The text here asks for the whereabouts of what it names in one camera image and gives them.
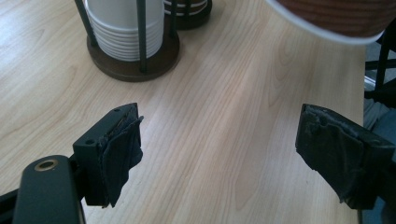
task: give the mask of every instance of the wooden table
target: wooden table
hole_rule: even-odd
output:
[[[178,33],[173,70],[120,82],[92,63],[73,1],[0,2],[0,193],[137,102],[144,158],[114,209],[84,205],[88,223],[357,223],[294,141],[302,103],[362,122],[364,47],[319,39],[262,0],[214,1],[207,25]]]

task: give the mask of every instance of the round brown base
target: round brown base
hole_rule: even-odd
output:
[[[91,46],[91,41],[87,38],[88,51],[93,62],[105,74],[121,81],[141,82],[154,79],[165,74],[177,62],[177,55],[180,48],[178,35],[170,37],[170,21],[164,20],[163,44],[153,56],[147,58],[147,71],[140,71],[139,62],[123,62],[105,54],[99,46]]]
[[[177,16],[176,28],[178,30],[190,30],[200,27],[209,21],[210,11],[212,11],[212,0],[207,0],[207,6],[200,13],[192,16]]]

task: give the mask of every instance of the black chair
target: black chair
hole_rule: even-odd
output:
[[[366,62],[365,70],[376,69],[375,90],[384,85],[385,72],[387,68],[396,68],[396,59],[388,59],[389,51],[396,51],[396,19],[390,23],[380,39],[381,51],[378,61]]]

